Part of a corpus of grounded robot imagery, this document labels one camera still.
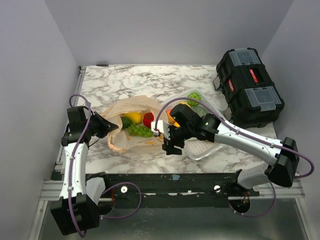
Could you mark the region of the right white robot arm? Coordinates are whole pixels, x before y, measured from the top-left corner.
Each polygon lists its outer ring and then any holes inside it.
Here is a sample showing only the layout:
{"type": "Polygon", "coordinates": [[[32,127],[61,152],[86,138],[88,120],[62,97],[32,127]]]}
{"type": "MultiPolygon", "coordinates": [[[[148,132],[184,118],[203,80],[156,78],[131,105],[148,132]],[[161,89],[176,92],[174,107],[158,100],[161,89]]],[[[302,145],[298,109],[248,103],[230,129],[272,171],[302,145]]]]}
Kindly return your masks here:
{"type": "Polygon", "coordinates": [[[258,166],[237,171],[236,180],[230,183],[230,191],[234,195],[241,196],[247,190],[266,183],[285,188],[293,185],[300,161],[294,139],[264,137],[232,125],[213,112],[199,116],[183,104],[176,105],[170,114],[179,126],[158,120],[152,127],[154,133],[163,134],[162,148],[167,155],[182,154],[185,141],[196,138],[237,148],[263,161],[258,166]]]}

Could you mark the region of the red tomato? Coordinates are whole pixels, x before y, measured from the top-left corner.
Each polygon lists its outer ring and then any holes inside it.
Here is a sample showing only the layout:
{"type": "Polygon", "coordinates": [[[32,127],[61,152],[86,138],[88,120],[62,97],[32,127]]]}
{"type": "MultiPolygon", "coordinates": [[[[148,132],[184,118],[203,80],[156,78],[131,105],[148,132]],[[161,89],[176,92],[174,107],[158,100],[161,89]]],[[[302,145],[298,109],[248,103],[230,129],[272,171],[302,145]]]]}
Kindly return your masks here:
{"type": "Polygon", "coordinates": [[[151,112],[147,112],[143,115],[143,125],[147,128],[151,128],[151,123],[154,121],[154,115],[151,112]]]}

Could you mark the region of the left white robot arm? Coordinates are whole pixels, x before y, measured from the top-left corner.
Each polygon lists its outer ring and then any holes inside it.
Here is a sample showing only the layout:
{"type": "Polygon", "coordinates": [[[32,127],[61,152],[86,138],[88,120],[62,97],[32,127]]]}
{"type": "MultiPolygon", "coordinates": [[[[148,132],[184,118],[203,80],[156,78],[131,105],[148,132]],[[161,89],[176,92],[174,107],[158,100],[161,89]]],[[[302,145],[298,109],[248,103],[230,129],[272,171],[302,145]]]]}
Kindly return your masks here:
{"type": "Polygon", "coordinates": [[[86,106],[67,109],[68,130],[61,138],[65,155],[63,185],[58,200],[50,204],[50,212],[64,236],[84,235],[100,224],[98,203],[107,197],[111,185],[101,175],[86,178],[86,161],[90,140],[103,139],[118,126],[86,106]]]}

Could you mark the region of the green grape bunch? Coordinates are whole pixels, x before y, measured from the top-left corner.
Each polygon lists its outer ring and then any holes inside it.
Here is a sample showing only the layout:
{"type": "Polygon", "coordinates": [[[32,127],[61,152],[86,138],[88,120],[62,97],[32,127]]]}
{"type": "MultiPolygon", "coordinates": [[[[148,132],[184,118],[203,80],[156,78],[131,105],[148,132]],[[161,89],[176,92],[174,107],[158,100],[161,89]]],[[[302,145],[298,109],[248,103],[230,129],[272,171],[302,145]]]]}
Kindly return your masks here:
{"type": "Polygon", "coordinates": [[[127,128],[130,136],[134,137],[143,137],[143,138],[151,138],[153,137],[153,133],[150,128],[145,127],[144,125],[132,123],[129,128],[127,128]]]}

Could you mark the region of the orange banana-print plastic bag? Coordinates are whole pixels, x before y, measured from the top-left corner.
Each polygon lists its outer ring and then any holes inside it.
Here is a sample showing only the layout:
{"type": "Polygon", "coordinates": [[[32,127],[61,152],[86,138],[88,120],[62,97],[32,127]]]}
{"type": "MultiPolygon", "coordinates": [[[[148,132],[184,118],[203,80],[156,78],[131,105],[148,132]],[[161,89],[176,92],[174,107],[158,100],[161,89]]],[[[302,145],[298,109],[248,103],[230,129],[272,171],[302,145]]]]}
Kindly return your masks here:
{"type": "Polygon", "coordinates": [[[141,152],[160,149],[164,138],[153,135],[151,122],[161,108],[158,101],[145,95],[119,100],[108,107],[101,116],[118,126],[107,134],[109,148],[120,154],[130,149],[141,152]]]}

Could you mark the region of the yellow mango front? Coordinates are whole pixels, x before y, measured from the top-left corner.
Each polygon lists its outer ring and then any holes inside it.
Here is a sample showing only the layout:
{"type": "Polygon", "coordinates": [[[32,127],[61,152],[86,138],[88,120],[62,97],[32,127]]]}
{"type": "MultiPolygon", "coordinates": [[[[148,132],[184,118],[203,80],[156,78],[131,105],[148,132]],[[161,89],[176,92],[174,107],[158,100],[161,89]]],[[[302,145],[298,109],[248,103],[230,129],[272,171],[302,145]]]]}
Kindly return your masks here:
{"type": "Polygon", "coordinates": [[[143,119],[143,115],[140,112],[127,112],[123,115],[136,124],[140,124],[143,119]]]}

